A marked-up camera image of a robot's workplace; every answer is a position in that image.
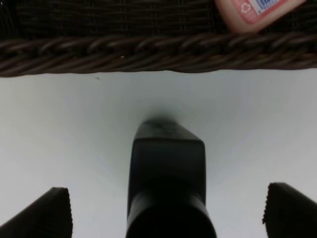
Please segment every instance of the woven rim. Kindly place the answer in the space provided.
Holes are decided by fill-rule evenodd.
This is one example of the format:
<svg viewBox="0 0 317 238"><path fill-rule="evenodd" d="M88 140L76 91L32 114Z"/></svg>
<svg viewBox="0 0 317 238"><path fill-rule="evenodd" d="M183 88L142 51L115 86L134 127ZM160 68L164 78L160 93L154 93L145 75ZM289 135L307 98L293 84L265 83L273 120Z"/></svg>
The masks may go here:
<svg viewBox="0 0 317 238"><path fill-rule="evenodd" d="M0 76L317 67L317 34L203 34L0 41Z"/></svg>

